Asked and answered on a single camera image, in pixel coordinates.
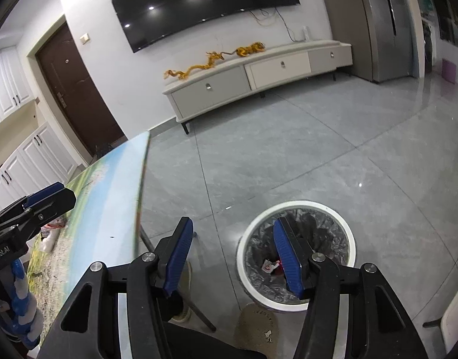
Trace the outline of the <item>blue white gloved left hand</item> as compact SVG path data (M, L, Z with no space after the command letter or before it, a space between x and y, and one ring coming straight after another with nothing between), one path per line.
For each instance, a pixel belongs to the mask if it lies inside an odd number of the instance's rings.
M32 350L40 343L44 317L29 290L22 261L16 258L0 270L0 328L14 343Z

